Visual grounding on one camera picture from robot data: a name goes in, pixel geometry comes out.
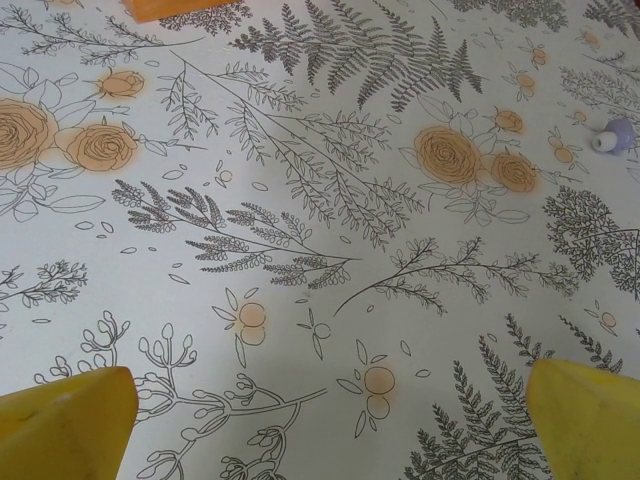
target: botanical print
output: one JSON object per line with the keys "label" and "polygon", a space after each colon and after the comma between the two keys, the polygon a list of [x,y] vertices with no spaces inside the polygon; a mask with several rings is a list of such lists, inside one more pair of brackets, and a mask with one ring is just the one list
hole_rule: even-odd
{"label": "botanical print", "polygon": [[105,116],[89,120],[97,113],[114,115],[115,108],[100,108],[91,99],[71,101],[72,85],[78,81],[76,73],[51,81],[41,79],[31,67],[0,63],[0,89],[12,95],[0,98],[0,217],[13,213],[24,223],[43,210],[64,214],[93,210],[105,199],[62,196],[59,182],[84,172],[119,170],[139,146],[161,156],[167,156],[171,147],[200,148],[175,139],[148,139],[127,123],[108,122]]}
{"label": "botanical print", "polygon": [[311,341],[313,343],[313,349],[318,355],[320,360],[324,360],[324,354],[322,353],[322,340],[326,340],[331,336],[331,327],[326,323],[318,323],[313,317],[313,310],[309,309],[309,323],[296,324],[305,330],[311,331]]}
{"label": "botanical print", "polygon": [[591,0],[584,16],[619,30],[625,37],[634,34],[640,40],[640,15],[633,2]]}
{"label": "botanical print", "polygon": [[537,167],[518,151],[516,135],[525,124],[516,112],[495,108],[494,115],[480,116],[474,108],[456,112],[448,102],[432,97],[418,100],[441,124],[422,130],[415,148],[403,147],[400,153],[430,180],[418,187],[429,192],[429,207],[438,196],[447,202],[445,210],[465,215],[464,223],[475,220],[482,227],[493,220],[519,224],[530,215],[500,208],[499,202],[507,201],[501,197],[533,192],[538,177],[556,185],[559,180],[574,180]]}
{"label": "botanical print", "polygon": [[563,89],[585,105],[605,110],[610,118],[628,118],[638,131],[640,96],[636,88],[640,82],[640,66],[630,65],[629,55],[624,51],[608,57],[587,57],[598,69],[580,72],[560,67]]}
{"label": "botanical print", "polygon": [[238,302],[234,293],[227,288],[225,293],[231,311],[222,307],[211,307],[218,317],[228,322],[224,329],[234,330],[236,355],[242,368],[247,368],[247,348],[262,345],[267,336],[267,313],[264,306],[255,300],[249,301],[258,290],[257,287],[252,288]]}
{"label": "botanical print", "polygon": [[183,13],[174,17],[161,18],[160,26],[168,30],[182,30],[185,26],[202,28],[212,36],[219,33],[231,33],[233,27],[239,27],[243,19],[251,18],[251,9],[243,1],[204,8],[195,12]]}
{"label": "botanical print", "polygon": [[614,337],[617,337],[618,334],[615,332],[615,327],[618,325],[618,321],[616,320],[616,317],[614,317],[609,312],[601,313],[600,302],[598,302],[598,300],[594,302],[594,306],[595,306],[595,309],[594,309],[595,311],[589,308],[585,308],[584,311],[587,312],[587,314],[590,317],[597,319],[598,323],[600,324],[600,326],[605,332],[610,333]]}
{"label": "botanical print", "polygon": [[[113,191],[113,199],[129,210],[129,222],[136,228],[153,233],[169,233],[177,225],[187,224],[205,235],[202,241],[187,240],[200,250],[200,261],[215,261],[216,266],[203,267],[211,273],[225,273],[263,266],[274,277],[276,285],[306,285],[320,289],[342,284],[351,279],[345,269],[356,258],[321,253],[308,245],[313,230],[288,212],[276,215],[252,203],[243,203],[243,210],[228,210],[222,216],[216,201],[190,187],[184,192],[169,190],[166,197],[151,185],[142,183],[146,193],[122,180]],[[227,233],[227,222],[245,227],[250,234],[238,236]],[[292,257],[288,264],[273,264],[275,253]]]}
{"label": "botanical print", "polygon": [[378,423],[389,416],[391,405],[389,398],[393,395],[396,378],[393,372],[385,366],[386,355],[376,355],[369,358],[367,349],[360,340],[356,340],[358,360],[364,367],[364,373],[355,368],[354,381],[339,378],[336,380],[344,390],[353,395],[366,395],[365,408],[360,412],[356,422],[355,438],[362,435],[365,427],[378,431]]}
{"label": "botanical print", "polygon": [[531,55],[531,65],[538,70],[541,66],[547,64],[547,53],[544,51],[544,44],[534,45],[529,37],[525,37],[525,40],[527,41],[527,46],[518,48]]}
{"label": "botanical print", "polygon": [[87,284],[87,268],[84,264],[69,264],[60,260],[52,264],[45,263],[38,267],[38,281],[24,285],[24,280],[18,282],[24,272],[16,266],[3,270],[0,280],[0,314],[10,310],[11,303],[20,299],[27,308],[38,307],[41,302],[67,304],[73,302],[80,289]]}
{"label": "botanical print", "polygon": [[588,190],[561,187],[543,207],[553,223],[547,225],[554,250],[569,257],[582,280],[608,265],[616,288],[640,300],[640,229],[621,228],[609,208]]}
{"label": "botanical print", "polygon": [[449,0],[461,12],[482,10],[490,7],[495,13],[504,14],[510,21],[521,27],[535,27],[542,22],[557,32],[568,25],[563,2],[556,0],[540,0],[535,4],[524,5],[519,2],[504,0]]}
{"label": "botanical print", "polygon": [[306,55],[309,83],[313,85],[318,73],[328,67],[327,85],[331,93],[336,93],[351,77],[359,76],[363,80],[358,94],[361,108],[390,85],[394,86],[391,105],[396,112],[402,112],[417,94],[443,87],[460,101],[463,82],[482,93],[481,78],[469,63],[466,40],[452,51],[435,17],[427,41],[398,14],[381,3],[373,3],[387,18],[391,35],[379,33],[382,27],[340,0],[331,0],[334,17],[311,0],[305,0],[311,25],[301,23],[289,5],[284,4],[284,32],[265,18],[264,32],[250,27],[233,45],[241,50],[259,51],[267,62],[280,60],[290,75],[300,57]]}
{"label": "botanical print", "polygon": [[[581,339],[580,343],[592,354],[591,362],[596,363],[597,368],[620,372],[622,360],[611,365],[611,351],[601,357],[600,342],[594,342],[566,319],[561,320]],[[524,336],[522,327],[512,315],[508,315],[506,321],[509,335],[515,339],[513,344],[519,348],[519,356],[527,359],[527,367],[538,358],[556,354],[553,350],[543,352],[540,342],[534,344],[530,336]],[[538,473],[551,473],[525,405],[522,370],[512,368],[502,360],[484,336],[480,336],[478,344],[493,388],[498,393],[498,405],[493,400],[483,401],[483,391],[470,383],[463,363],[455,360],[453,378],[464,421],[454,420],[460,418],[459,414],[448,413],[454,402],[445,406],[433,405],[440,432],[433,435],[419,430],[422,451],[411,453],[411,465],[404,470],[408,480],[489,479],[500,473],[506,474],[507,478],[535,479],[541,478]]]}
{"label": "botanical print", "polygon": [[[306,102],[287,87],[268,84],[269,75],[260,69],[236,63],[227,65],[224,73],[213,74],[179,58],[183,62],[181,73],[163,80],[175,84],[178,78],[184,81],[190,76],[200,77],[216,90],[229,94],[234,103],[228,109],[235,116],[225,124],[235,127],[231,137],[239,140],[247,160],[283,165],[291,196],[301,199],[310,220],[316,218],[330,227],[340,219],[351,230],[361,231],[363,239],[368,239],[374,248],[384,250],[389,239],[406,227],[408,214],[423,211],[422,201],[406,183],[365,175],[391,148],[388,127],[379,119],[342,111],[335,116],[326,112],[297,115],[293,112],[300,111]],[[198,92],[186,81],[184,85],[192,90],[189,94],[185,95],[184,89],[181,94],[173,93],[172,86],[163,102],[177,103],[174,108],[177,113],[169,122],[180,124],[174,134],[184,128],[187,135],[191,128],[188,134],[191,136],[197,133],[199,123],[194,121],[194,115],[181,113],[185,109],[179,106],[189,103],[188,98],[198,98]],[[246,97],[231,85],[246,88]],[[200,110],[196,110],[196,105],[191,107],[195,113],[215,114],[199,106]],[[215,127],[209,124],[207,135],[212,129]]]}
{"label": "botanical print", "polygon": [[98,331],[84,329],[82,336],[84,342],[80,348],[86,354],[85,359],[78,360],[75,368],[69,365],[69,360],[56,355],[55,365],[49,368],[49,375],[36,373],[33,376],[34,382],[38,385],[60,380],[59,377],[66,378],[79,373],[86,373],[97,368],[113,367],[118,365],[118,341],[127,333],[131,322],[125,321],[119,324],[109,310],[102,313],[102,319],[98,320]]}
{"label": "botanical print", "polygon": [[128,367],[123,479],[548,479],[529,367],[638,375],[632,0],[11,1],[0,395]]}
{"label": "botanical print", "polygon": [[193,418],[199,426],[182,429],[182,445],[176,449],[163,449],[149,454],[149,465],[141,470],[137,478],[153,480],[169,480],[185,477],[185,457],[197,442],[221,430],[227,422],[236,417],[252,416],[259,421],[260,415],[279,410],[290,414],[283,425],[262,425],[254,436],[247,440],[253,447],[255,457],[242,460],[233,456],[221,456],[224,466],[220,474],[224,479],[274,478],[285,479],[279,472],[287,453],[287,441],[290,440],[289,429],[295,424],[304,405],[327,393],[326,389],[316,390],[307,395],[285,399],[276,392],[259,385],[249,376],[237,375],[237,390],[214,393],[204,389],[196,389],[191,393],[179,392],[175,375],[178,369],[188,368],[197,360],[197,351],[193,349],[194,339],[191,335],[182,341],[174,341],[173,326],[168,323],[162,329],[162,340],[150,342],[140,339],[139,348],[155,367],[156,371],[147,372],[136,378],[138,395],[142,401],[137,422],[155,421],[154,419],[168,414],[177,405],[193,407]]}
{"label": "botanical print", "polygon": [[30,47],[23,47],[23,54],[55,56],[62,48],[77,46],[83,54],[81,62],[84,65],[114,67],[117,61],[129,63],[138,60],[138,52],[143,49],[175,47],[197,41],[164,44],[155,35],[138,34],[123,22],[118,23],[115,17],[106,17],[106,29],[117,39],[113,40],[74,27],[67,12],[51,15],[49,24],[55,25],[55,29],[45,33],[42,27],[33,21],[29,10],[15,5],[9,5],[3,10],[7,16],[0,19],[0,34],[15,31],[40,38]]}
{"label": "botanical print", "polygon": [[560,163],[565,163],[569,165],[568,170],[573,170],[577,168],[581,170],[583,173],[589,174],[589,170],[584,166],[582,162],[578,160],[578,152],[582,151],[581,147],[577,145],[565,145],[562,141],[562,134],[560,133],[560,129],[557,126],[553,127],[553,130],[549,130],[549,137],[547,137],[547,142],[553,148],[553,156],[556,157]]}
{"label": "botanical print", "polygon": [[505,82],[518,87],[516,102],[519,102],[522,99],[531,99],[535,94],[535,80],[531,78],[531,75],[529,75],[526,70],[518,70],[511,62],[509,62],[509,69],[511,70],[511,73],[508,76],[503,76],[502,79]]}
{"label": "botanical print", "polygon": [[[428,286],[429,280],[467,287],[473,298],[483,304],[489,299],[491,285],[481,283],[476,276],[480,273],[485,274],[487,279],[496,281],[509,295],[516,297],[527,296],[529,288],[522,284],[523,280],[531,282],[537,279],[541,286],[557,290],[566,297],[570,297],[578,289],[578,278],[574,272],[555,262],[549,264],[548,270],[541,270],[538,268],[538,255],[514,253],[507,255],[502,262],[495,260],[483,263],[479,258],[482,256],[483,245],[484,242],[479,237],[460,241],[458,252],[454,256],[453,252],[448,255],[442,253],[434,238],[407,242],[407,250],[398,249],[397,254],[391,257],[397,271],[351,295],[342,302],[335,314],[356,297],[374,290],[383,293],[387,300],[401,296],[419,300],[424,308],[434,307],[438,315],[444,315],[447,310],[440,299],[440,292],[433,291]],[[420,283],[408,283],[412,280]]]}
{"label": "botanical print", "polygon": [[144,88],[144,82],[144,77],[138,72],[131,70],[114,72],[109,68],[109,75],[94,82],[98,89],[95,95],[99,95],[100,98],[105,96],[117,99],[135,98],[136,94]]}
{"label": "botanical print", "polygon": [[580,35],[576,37],[576,40],[583,45],[587,45],[591,48],[591,51],[597,52],[600,49],[600,40],[593,33],[588,30],[580,30]]}

